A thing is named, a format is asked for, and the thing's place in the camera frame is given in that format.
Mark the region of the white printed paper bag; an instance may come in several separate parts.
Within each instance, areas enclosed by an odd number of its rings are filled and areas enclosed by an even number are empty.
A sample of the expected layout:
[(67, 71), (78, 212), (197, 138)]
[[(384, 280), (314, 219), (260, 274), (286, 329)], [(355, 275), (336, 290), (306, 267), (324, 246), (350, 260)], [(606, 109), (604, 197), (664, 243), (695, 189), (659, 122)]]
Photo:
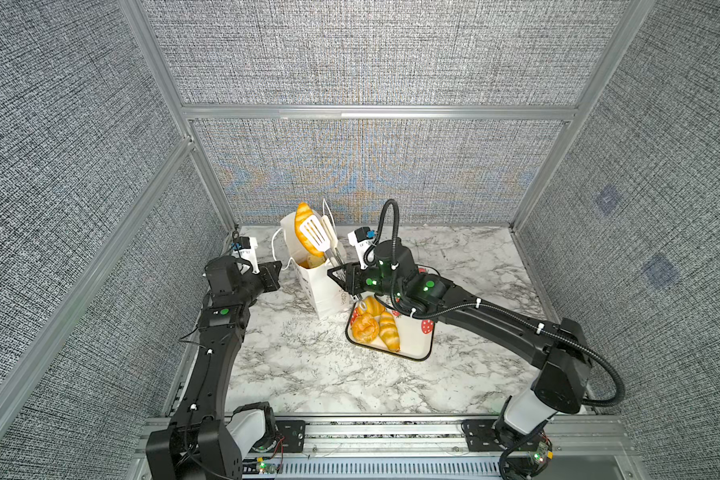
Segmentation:
[(353, 301), (348, 293), (341, 290), (334, 281), (328, 278), (327, 271), (334, 267), (328, 258), (325, 256), (325, 263), (314, 269), (304, 269), (298, 265), (299, 262), (306, 259), (309, 253), (301, 245), (294, 231), (296, 210), (280, 221), (280, 232), (284, 236), (287, 249), (284, 263), (292, 263), (301, 286), (301, 293), (319, 319), (345, 313), (350, 309)]

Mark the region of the flaky fake croissant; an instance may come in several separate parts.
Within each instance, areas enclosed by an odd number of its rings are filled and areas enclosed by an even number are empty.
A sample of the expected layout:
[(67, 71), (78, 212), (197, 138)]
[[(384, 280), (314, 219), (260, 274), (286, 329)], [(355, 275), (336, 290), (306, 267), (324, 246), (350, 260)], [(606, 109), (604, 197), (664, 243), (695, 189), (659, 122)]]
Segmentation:
[(294, 217), (294, 231), (305, 250), (313, 255), (324, 257), (330, 243), (323, 225), (313, 209), (306, 203), (298, 205)]
[(304, 269), (314, 269), (322, 266), (326, 261), (325, 256), (315, 256), (309, 254), (305, 260), (298, 263), (298, 265)]

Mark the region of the knotted fake bread roll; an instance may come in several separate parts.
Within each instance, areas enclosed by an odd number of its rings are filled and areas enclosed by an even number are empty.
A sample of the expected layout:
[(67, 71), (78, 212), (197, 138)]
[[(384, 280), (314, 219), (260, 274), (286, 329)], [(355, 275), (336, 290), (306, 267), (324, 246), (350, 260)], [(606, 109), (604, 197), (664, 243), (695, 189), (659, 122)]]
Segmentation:
[(374, 316), (363, 313), (352, 322), (351, 332), (356, 342), (370, 344), (379, 335), (379, 324)]

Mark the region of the striped fake croissant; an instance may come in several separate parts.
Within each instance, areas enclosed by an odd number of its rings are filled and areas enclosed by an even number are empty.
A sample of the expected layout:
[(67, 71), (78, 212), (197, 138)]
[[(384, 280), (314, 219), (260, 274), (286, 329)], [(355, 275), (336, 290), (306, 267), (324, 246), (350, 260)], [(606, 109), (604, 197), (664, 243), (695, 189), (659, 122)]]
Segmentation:
[(379, 316), (379, 337), (391, 352), (400, 351), (400, 336), (395, 316), (389, 312), (382, 312)]

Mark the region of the steel tongs white tips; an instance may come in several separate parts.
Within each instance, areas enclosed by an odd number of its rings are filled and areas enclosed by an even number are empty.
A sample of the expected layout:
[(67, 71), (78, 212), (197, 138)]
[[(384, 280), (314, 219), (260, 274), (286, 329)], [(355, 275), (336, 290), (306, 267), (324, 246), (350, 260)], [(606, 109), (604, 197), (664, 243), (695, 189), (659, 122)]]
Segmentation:
[(319, 252), (323, 253), (335, 267), (343, 265), (336, 249), (332, 246), (328, 232), (316, 215), (309, 215), (300, 224), (299, 231), (310, 244)]

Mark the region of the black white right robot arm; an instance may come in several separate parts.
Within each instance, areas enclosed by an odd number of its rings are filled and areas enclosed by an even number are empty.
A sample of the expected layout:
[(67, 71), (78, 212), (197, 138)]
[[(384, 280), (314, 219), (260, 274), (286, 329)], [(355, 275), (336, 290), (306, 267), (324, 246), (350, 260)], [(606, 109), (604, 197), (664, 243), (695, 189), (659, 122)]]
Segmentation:
[(328, 277), (352, 296), (390, 295), (388, 306), (402, 315), (472, 332), (539, 370), (503, 409), (503, 423), (510, 430), (527, 434), (558, 413), (579, 413), (593, 366), (579, 323), (539, 320), (484, 300), (437, 273), (424, 272), (409, 248), (400, 245), (394, 252), (390, 240), (376, 254), (366, 268), (346, 263), (330, 269)]

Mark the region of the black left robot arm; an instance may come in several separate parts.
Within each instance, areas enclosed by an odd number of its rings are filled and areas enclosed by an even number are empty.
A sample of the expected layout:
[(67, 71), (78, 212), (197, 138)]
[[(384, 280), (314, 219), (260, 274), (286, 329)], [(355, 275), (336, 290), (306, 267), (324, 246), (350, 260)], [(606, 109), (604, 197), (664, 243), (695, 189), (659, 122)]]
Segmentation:
[(205, 266), (209, 284), (198, 321), (198, 353), (188, 386), (168, 426), (150, 434), (145, 453), (154, 479), (240, 479), (253, 449), (277, 444), (266, 402), (245, 405), (225, 419), (234, 360), (245, 338), (250, 307), (280, 288), (280, 261), (221, 256)]

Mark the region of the round striped fake bun left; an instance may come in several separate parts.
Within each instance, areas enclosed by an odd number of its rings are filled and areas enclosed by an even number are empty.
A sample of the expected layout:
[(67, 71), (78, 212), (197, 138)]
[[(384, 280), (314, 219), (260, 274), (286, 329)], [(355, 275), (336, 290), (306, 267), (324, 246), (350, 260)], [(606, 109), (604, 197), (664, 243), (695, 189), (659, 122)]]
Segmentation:
[(386, 308), (373, 295), (360, 300), (358, 308), (362, 313), (367, 313), (372, 317), (378, 317), (386, 311)]

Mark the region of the strawberry print serving tray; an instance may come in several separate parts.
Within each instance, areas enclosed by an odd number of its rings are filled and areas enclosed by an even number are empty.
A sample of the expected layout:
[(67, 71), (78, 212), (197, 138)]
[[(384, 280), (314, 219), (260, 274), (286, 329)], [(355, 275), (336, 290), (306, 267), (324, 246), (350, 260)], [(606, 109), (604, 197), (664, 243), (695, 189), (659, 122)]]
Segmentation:
[(357, 316), (363, 314), (358, 308), (358, 303), (359, 301), (351, 308), (344, 328), (345, 337), (349, 343), (361, 348), (417, 362), (421, 362), (429, 358), (434, 345), (434, 322), (431, 320), (417, 320), (404, 316), (391, 308), (385, 307), (381, 302), (380, 303), (386, 308), (385, 312), (389, 312), (395, 316), (400, 336), (400, 351), (389, 351), (379, 335), (370, 344), (356, 342), (352, 337), (351, 324)]

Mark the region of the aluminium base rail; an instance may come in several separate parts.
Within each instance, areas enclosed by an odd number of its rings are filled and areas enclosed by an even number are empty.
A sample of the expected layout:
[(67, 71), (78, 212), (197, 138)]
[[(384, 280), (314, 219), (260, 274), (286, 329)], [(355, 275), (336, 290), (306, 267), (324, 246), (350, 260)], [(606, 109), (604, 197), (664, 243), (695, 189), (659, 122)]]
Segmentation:
[[(251, 453), (246, 479), (496, 479), (501, 451), (488, 415), (290, 414), (283, 440)], [(622, 420), (560, 415), (545, 428), (543, 479), (646, 479)]]

